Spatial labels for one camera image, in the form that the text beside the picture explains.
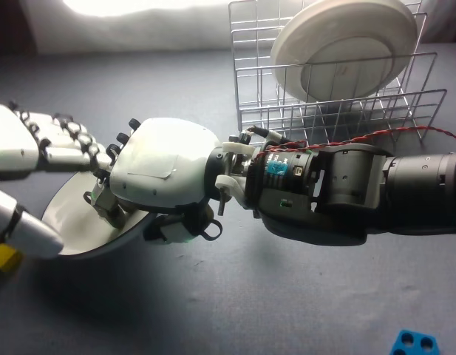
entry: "table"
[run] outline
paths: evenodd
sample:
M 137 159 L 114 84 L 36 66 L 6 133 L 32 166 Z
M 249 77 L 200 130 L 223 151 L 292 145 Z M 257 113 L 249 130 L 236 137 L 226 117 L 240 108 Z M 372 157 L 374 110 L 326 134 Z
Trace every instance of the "table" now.
M 430 89 L 447 88 L 435 126 L 456 133 L 456 44 Z M 107 145 L 130 118 L 178 117 L 236 133 L 226 51 L 0 58 L 0 102 L 67 112 Z M 456 151 L 431 132 L 397 155 Z M 41 215 L 68 174 L 0 183 Z M 26 259 L 0 281 L 0 354 L 388 354 L 402 328 L 456 354 L 456 236 L 370 236 L 332 248 L 283 240 L 235 202 L 223 236 L 91 260 Z

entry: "wire rack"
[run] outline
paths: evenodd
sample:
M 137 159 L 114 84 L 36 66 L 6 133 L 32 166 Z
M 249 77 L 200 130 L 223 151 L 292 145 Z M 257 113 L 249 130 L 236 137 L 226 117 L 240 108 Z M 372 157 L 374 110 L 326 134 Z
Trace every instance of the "wire rack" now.
M 426 90 L 437 58 L 436 53 L 415 53 L 401 57 L 359 59 L 334 63 L 277 65 L 270 62 L 270 50 L 283 27 L 308 3 L 305 0 L 241 0 L 229 4 L 231 49 L 234 60 L 234 86 L 238 129 L 257 125 L 282 133 L 289 139 L 306 140 L 309 144 L 345 141 L 384 128 L 398 126 L 431 126 L 446 96 L 445 89 Z M 426 13 L 421 1 L 407 7 L 414 13 L 423 32 Z M 332 73 L 323 85 L 329 85 L 330 98 L 342 64 L 373 63 L 406 58 L 405 69 L 389 84 L 365 98 L 316 101 L 309 93 L 311 74 L 319 67 L 329 66 Z M 309 73 L 302 83 L 304 101 L 293 98 L 282 89 L 273 70 L 287 71 L 303 67 Z M 383 70 L 380 78 L 384 79 Z M 361 79 L 358 70 L 355 86 Z M 416 131 L 422 141 L 426 132 Z M 392 136 L 397 141 L 398 135 Z

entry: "yellow block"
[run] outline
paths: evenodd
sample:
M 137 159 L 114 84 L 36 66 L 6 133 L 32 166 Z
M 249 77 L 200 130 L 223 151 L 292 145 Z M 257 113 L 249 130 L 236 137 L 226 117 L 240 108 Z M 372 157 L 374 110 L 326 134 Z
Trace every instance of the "yellow block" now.
M 22 254 L 6 244 L 0 244 L 0 270 L 9 272 L 19 266 Z

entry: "white backdrop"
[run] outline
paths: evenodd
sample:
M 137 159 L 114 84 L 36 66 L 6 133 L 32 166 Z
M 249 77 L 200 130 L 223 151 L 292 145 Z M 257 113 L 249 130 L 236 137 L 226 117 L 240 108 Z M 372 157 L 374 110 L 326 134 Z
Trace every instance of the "white backdrop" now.
M 75 9 L 86 14 L 75 12 L 64 0 L 21 2 L 42 54 L 230 47 L 230 0 L 106 0 L 102 7 L 98 7 L 101 0 L 67 0 L 68 4 L 79 4 Z M 111 16 L 118 11 L 113 4 L 131 2 L 133 7 L 149 3 L 146 7 L 150 8 Z M 425 41 L 452 40 L 456 33 L 456 0 L 423 0 L 421 11 L 429 14 Z

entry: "white plate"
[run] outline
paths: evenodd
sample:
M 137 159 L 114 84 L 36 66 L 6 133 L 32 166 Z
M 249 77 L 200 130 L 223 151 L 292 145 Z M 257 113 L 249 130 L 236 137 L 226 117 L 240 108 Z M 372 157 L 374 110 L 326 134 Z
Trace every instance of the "white plate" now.
M 273 65 L 286 65 L 410 55 L 417 40 L 415 18 L 399 0 L 322 0 L 287 23 L 270 57 Z M 308 90 L 316 100 L 330 101 L 368 96 L 408 63 L 408 57 L 388 58 L 316 65 L 311 73 L 309 66 L 274 68 L 273 74 L 294 98 L 307 101 Z
M 42 220 L 64 240 L 60 255 L 95 257 L 111 251 L 140 235 L 157 215 L 137 210 L 126 215 L 123 229 L 113 228 L 83 199 L 86 191 L 93 190 L 95 181 L 91 173 L 75 174 L 55 194 L 44 212 Z

